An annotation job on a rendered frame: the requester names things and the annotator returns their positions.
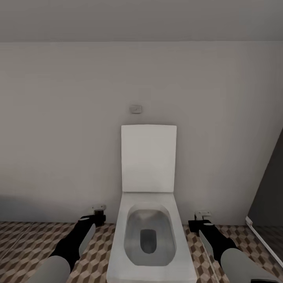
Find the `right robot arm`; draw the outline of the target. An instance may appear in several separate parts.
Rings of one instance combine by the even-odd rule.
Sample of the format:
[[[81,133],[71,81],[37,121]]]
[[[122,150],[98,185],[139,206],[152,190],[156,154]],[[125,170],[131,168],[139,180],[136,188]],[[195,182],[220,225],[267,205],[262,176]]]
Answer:
[[[203,217],[212,216],[209,210],[195,211],[195,220],[188,221],[191,232],[198,232],[201,241],[219,262],[230,283],[283,283],[260,267],[237,248],[231,238],[219,232],[215,224]]]

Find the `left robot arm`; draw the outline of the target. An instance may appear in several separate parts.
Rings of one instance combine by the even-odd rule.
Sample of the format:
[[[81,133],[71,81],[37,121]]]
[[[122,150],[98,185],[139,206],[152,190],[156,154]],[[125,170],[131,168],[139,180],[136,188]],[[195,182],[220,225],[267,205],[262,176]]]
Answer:
[[[106,215],[95,212],[106,208],[103,204],[89,206],[88,216],[78,220],[74,229],[59,241],[55,251],[25,283],[66,283],[76,261],[94,236],[96,227],[106,221]]]

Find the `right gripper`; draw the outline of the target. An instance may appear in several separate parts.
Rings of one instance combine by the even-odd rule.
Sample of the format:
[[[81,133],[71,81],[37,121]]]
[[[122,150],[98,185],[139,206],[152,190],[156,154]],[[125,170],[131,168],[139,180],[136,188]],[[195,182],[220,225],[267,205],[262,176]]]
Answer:
[[[188,221],[190,231],[191,232],[198,232],[198,226],[202,222],[209,222],[210,223],[209,220],[202,220],[202,221],[191,220],[191,221]]]

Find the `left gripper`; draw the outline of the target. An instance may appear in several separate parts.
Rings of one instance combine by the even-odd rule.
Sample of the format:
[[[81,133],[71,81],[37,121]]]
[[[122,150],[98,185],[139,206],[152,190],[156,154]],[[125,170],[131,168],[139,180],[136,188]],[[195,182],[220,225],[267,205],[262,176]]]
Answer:
[[[92,217],[95,220],[95,225],[97,226],[102,226],[104,222],[106,221],[106,215],[103,214],[95,214],[95,215],[90,215],[90,216],[83,216],[81,219],[85,217]]]

